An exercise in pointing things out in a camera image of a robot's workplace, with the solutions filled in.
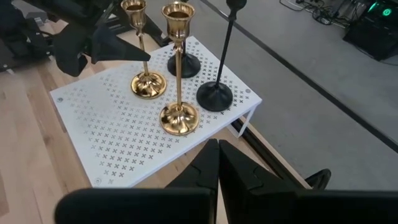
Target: green light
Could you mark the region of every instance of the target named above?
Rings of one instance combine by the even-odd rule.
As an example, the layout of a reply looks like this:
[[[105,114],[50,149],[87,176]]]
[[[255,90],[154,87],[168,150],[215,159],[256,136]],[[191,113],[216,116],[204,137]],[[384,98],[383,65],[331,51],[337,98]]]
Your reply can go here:
[[[390,16],[390,14],[391,14],[391,9],[385,9],[383,11],[383,16]]]
[[[374,7],[376,7],[377,2],[373,3],[373,5],[370,7],[370,9],[368,10],[368,12],[370,12]]]

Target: perforated metal shelf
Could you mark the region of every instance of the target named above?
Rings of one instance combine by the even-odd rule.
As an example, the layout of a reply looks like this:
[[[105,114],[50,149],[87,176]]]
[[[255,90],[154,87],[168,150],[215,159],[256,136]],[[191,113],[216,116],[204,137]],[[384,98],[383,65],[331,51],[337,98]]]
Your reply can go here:
[[[223,112],[209,112],[199,106],[196,92],[205,82],[216,80],[220,61],[194,37],[187,39],[187,52],[196,55],[201,70],[182,80],[183,101],[199,112],[196,130],[187,136],[173,136],[160,126],[159,113],[177,100],[176,79],[167,71],[174,54],[172,45],[151,53],[149,69],[166,77],[166,92],[154,100],[136,97],[130,83],[143,70],[142,62],[125,63],[92,77],[51,91],[72,143],[94,187],[131,187],[189,151],[214,133],[247,113],[261,99],[231,70],[223,69],[221,81],[234,100]]]

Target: wooden floor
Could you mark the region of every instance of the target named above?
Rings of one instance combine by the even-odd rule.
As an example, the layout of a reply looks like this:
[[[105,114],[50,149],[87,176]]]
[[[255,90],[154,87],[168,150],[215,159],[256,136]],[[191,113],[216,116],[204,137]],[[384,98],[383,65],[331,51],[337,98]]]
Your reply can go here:
[[[46,24],[57,33],[65,24]],[[134,32],[121,37],[138,44]],[[158,46],[145,36],[147,51]],[[91,187],[49,91],[123,62],[88,65],[78,78],[63,74],[54,61],[0,73],[0,224],[53,223],[53,209],[63,195]],[[260,162],[242,139],[227,129],[214,138],[227,139]],[[136,187],[164,187],[192,161],[200,146],[165,166]],[[226,223],[219,208],[218,223]]]

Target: candlestick base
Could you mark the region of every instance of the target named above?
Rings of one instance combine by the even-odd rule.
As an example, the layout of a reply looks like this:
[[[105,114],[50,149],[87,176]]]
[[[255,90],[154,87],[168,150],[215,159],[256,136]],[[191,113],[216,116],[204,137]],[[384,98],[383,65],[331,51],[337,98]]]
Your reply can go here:
[[[166,79],[163,75],[156,72],[145,72],[136,75],[131,81],[132,92],[143,99],[154,99],[159,97],[166,90]]]
[[[200,61],[197,57],[192,54],[182,55],[182,73],[181,78],[191,78],[194,77],[200,71]],[[167,70],[174,76],[175,72],[175,55],[170,57],[167,62]]]
[[[198,111],[188,103],[182,103],[182,110],[178,110],[177,103],[171,103],[160,112],[160,124],[163,129],[176,136],[191,133],[198,123]]]
[[[228,109],[233,101],[232,91],[223,83],[207,82],[201,85],[197,91],[199,105],[212,112],[219,112]]]

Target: gold candlestick holder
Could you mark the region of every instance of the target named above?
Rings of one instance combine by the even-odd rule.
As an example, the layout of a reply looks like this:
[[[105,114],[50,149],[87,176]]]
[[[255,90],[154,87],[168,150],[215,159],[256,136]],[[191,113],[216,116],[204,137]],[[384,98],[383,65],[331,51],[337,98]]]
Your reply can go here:
[[[167,20],[167,33],[174,41],[177,102],[163,108],[160,112],[160,124],[168,133],[182,136],[191,133],[199,123],[198,111],[181,99],[182,42],[189,36],[190,20],[195,9],[190,4],[175,1],[164,6],[162,14]]]
[[[145,50],[142,28],[146,23],[144,0],[123,0],[121,7],[129,17],[130,25],[137,29],[139,45]],[[148,63],[144,63],[144,71],[137,74],[131,81],[132,92],[140,98],[154,99],[166,90],[166,79],[163,75],[148,70]]]

